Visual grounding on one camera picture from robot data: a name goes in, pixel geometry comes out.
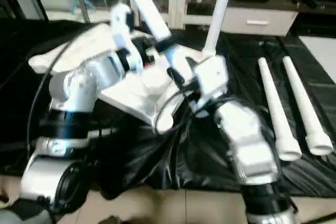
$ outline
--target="black plastic sheet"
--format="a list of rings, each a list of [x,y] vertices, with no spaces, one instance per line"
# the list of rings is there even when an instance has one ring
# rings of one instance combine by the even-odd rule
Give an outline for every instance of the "black plastic sheet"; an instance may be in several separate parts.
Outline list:
[[[73,37],[87,25],[74,22],[38,22],[0,20],[0,53],[3,82],[22,62],[31,48],[47,52]],[[173,31],[181,45],[202,49],[206,33]],[[255,109],[262,121],[265,138],[274,144],[272,124],[263,91],[257,60],[265,57],[276,82],[294,136],[303,156],[292,163],[281,163],[283,185],[295,196],[336,197],[336,155],[317,157],[309,153],[304,141],[305,130],[291,92],[282,57],[289,54],[296,65],[325,131],[336,139],[336,86],[297,37],[278,39],[272,36],[221,34],[217,53],[227,59],[229,94],[244,100]],[[25,126],[31,101],[40,81],[23,63],[2,88],[0,166],[10,165],[24,152]],[[47,87],[41,97],[35,120],[49,102]],[[181,106],[175,120],[185,116]],[[227,142],[220,136],[212,118],[193,120],[179,131],[155,136],[150,126],[112,106],[97,101],[95,116],[100,125],[111,128],[111,135],[95,142],[92,154],[100,160],[98,183],[105,197],[140,184],[157,189],[197,189],[238,191],[227,162]],[[15,125],[15,131],[9,126]]]

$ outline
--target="drawer handle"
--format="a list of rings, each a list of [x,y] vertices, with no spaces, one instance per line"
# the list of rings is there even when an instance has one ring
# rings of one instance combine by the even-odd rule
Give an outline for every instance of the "drawer handle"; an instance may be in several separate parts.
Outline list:
[[[255,25],[255,26],[268,26],[269,21],[261,21],[261,20],[247,20],[247,25]]]

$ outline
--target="black cable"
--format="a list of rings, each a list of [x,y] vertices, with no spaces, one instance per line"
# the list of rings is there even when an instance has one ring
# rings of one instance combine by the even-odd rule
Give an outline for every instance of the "black cable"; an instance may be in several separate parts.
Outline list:
[[[174,99],[174,98],[176,98],[178,95],[180,95],[180,94],[183,94],[185,91],[184,90],[178,90],[178,92],[176,92],[176,93],[174,93],[171,97],[169,97],[166,101],[165,101],[165,103],[162,105],[162,107],[161,107],[161,110],[159,111],[159,113],[158,113],[158,115],[157,115],[157,117],[156,117],[156,119],[155,119],[155,123],[154,123],[154,131],[155,131],[155,133],[156,133],[156,135],[161,135],[160,133],[159,133],[159,131],[158,131],[158,122],[159,122],[159,119],[160,119],[160,117],[161,117],[161,115],[162,115],[162,113],[163,113],[163,111],[164,111],[164,109],[168,106],[168,104]],[[173,129],[174,128],[176,128],[176,126],[175,127],[172,127],[171,129],[169,129],[169,130],[167,130],[167,131],[165,131],[164,133],[166,134],[166,133],[168,133],[168,132],[171,132],[171,131],[174,131]]]
[[[51,70],[53,69],[53,67],[55,66],[55,64],[58,62],[58,60],[62,57],[62,55],[64,54],[64,52],[77,40],[77,38],[79,36],[81,36],[83,33],[85,33],[87,30],[85,29],[84,31],[81,31],[79,34],[77,34],[73,39],[71,39],[63,48],[62,50],[58,53],[58,55],[53,59],[52,63],[50,64],[50,66],[48,67],[47,71],[44,73],[41,82],[37,88],[37,91],[35,93],[33,102],[31,103],[31,107],[30,107],[30,111],[29,111],[29,116],[28,116],[28,123],[27,123],[27,139],[26,139],[26,144],[27,144],[27,160],[29,160],[30,158],[30,154],[31,154],[31,142],[30,142],[30,128],[31,128],[31,120],[33,117],[33,112],[37,103],[37,99],[41,93],[41,90],[49,76],[49,74],[51,73]]]
[[[184,124],[186,124],[187,122],[189,122],[190,120],[192,120],[194,117],[197,116],[197,114],[199,114],[201,111],[203,110],[206,110],[214,105],[217,105],[218,103],[225,103],[226,101],[229,101],[229,100],[232,100],[232,98],[217,98],[213,101],[209,101],[208,103],[206,103],[205,105],[203,105],[202,107],[200,107],[198,110],[196,110],[195,112],[189,114],[189,116],[183,120],[182,122],[180,122],[179,124],[177,124],[176,126],[170,128],[169,130],[163,132],[163,133],[160,133],[158,132],[158,128],[157,128],[157,124],[158,124],[158,121],[159,121],[159,118],[163,112],[163,110],[165,109],[165,107],[176,97],[178,96],[179,94],[184,94],[185,92],[187,92],[187,90],[179,90],[178,92],[174,93],[171,97],[169,97],[169,99],[163,104],[160,112],[158,113],[158,116],[156,117],[156,120],[155,120],[155,127],[154,127],[154,131],[157,135],[163,135],[163,134],[167,134],[167,133],[170,133],[170,132],[173,132],[173,131],[176,131],[178,130],[180,127],[182,127]]]

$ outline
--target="white plastic tube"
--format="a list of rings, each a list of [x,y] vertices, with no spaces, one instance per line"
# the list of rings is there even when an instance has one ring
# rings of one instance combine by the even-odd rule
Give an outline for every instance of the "white plastic tube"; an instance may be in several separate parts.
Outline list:
[[[216,45],[219,37],[220,30],[226,12],[227,3],[229,0],[217,0],[212,17],[210,29],[206,37],[205,46],[202,53],[206,56],[214,56],[216,54]]]
[[[152,0],[134,0],[146,24],[157,41],[169,38],[171,33]]]
[[[292,60],[286,56],[283,62],[306,129],[309,151],[318,156],[328,155],[333,151],[330,138],[322,128]]]
[[[141,15],[156,41],[162,41],[171,37],[171,32],[152,0],[134,0],[134,2],[138,6]],[[164,52],[165,56],[170,65],[188,82],[193,77],[192,70],[185,56],[177,55],[176,49],[177,47],[166,50]]]
[[[302,155],[301,149],[298,141],[292,135],[267,61],[265,58],[260,58],[258,64],[276,137],[276,150],[283,161],[297,160]]]

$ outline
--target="tiled floor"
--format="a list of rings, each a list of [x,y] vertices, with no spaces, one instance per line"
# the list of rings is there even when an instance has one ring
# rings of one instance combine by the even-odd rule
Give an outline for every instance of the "tiled floor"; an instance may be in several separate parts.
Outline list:
[[[302,41],[336,81],[336,40],[302,37]],[[17,198],[19,178],[0,177],[0,185],[4,186],[11,201]],[[294,201],[299,207],[297,217],[300,222],[336,211],[336,199],[294,198]],[[114,215],[122,220],[137,219],[134,223],[138,224],[246,224],[244,208],[239,194],[155,191],[141,187],[107,201],[98,192],[91,191],[86,203],[77,212],[66,215],[59,223],[98,224]],[[325,223],[336,224],[336,221]]]

